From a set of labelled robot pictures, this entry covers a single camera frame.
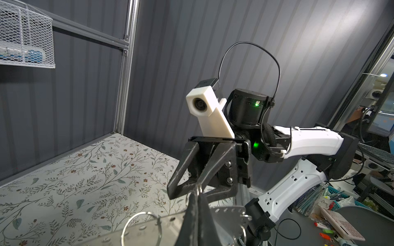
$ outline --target white plastic bag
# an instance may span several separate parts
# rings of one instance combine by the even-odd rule
[[[354,203],[354,197],[349,196],[349,197],[346,198],[346,199],[343,199],[343,200],[338,201],[338,204],[339,204],[341,207],[354,206],[354,205],[355,205],[355,203]]]

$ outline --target metal plate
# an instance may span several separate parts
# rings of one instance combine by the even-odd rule
[[[243,234],[241,226],[246,226],[249,216],[245,215],[245,208],[215,207],[210,209],[222,245],[234,244],[234,238]],[[173,246],[182,227],[185,212],[161,217],[162,238],[160,246]],[[92,239],[79,246],[120,246],[122,230]],[[150,220],[130,226],[126,230],[126,246],[146,245],[155,246],[158,239],[157,220]]]

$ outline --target keyboard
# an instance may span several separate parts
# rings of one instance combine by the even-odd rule
[[[365,238],[340,213],[320,207],[322,215],[344,239],[365,241]]]
[[[359,147],[361,148],[362,151],[368,152],[376,157],[378,157],[381,160],[384,160],[387,163],[394,164],[394,155],[390,154],[387,151],[366,145],[366,144],[361,144],[359,143]]]

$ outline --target floral pattern surface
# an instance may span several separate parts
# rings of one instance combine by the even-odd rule
[[[122,229],[141,211],[180,212],[185,196],[169,200],[166,191],[177,164],[120,134],[48,164],[0,188],[0,246],[79,245]]]

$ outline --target laptop keyboard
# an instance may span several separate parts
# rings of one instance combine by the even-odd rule
[[[390,154],[387,151],[384,151],[384,150],[381,150],[381,149],[378,149],[378,148],[375,148],[375,147],[372,147],[372,146],[369,146],[366,144],[361,144],[361,143],[359,143],[359,147],[362,150],[369,152],[372,155],[375,155],[376,157],[384,160],[387,163],[394,164],[394,155]]]

